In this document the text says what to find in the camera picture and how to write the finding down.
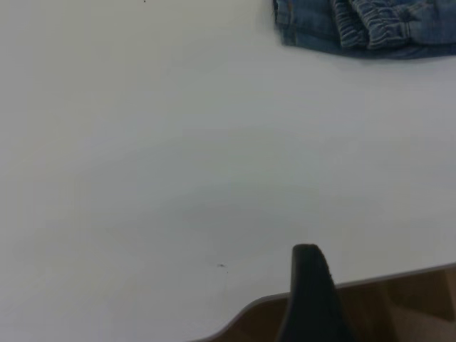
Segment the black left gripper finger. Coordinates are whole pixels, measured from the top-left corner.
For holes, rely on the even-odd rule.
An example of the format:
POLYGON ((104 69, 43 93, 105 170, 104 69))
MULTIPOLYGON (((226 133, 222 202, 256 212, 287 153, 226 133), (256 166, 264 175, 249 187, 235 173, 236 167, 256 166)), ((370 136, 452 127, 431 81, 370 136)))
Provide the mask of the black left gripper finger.
POLYGON ((291 290, 277 340, 353 340, 327 261, 315 244, 292 250, 291 290))

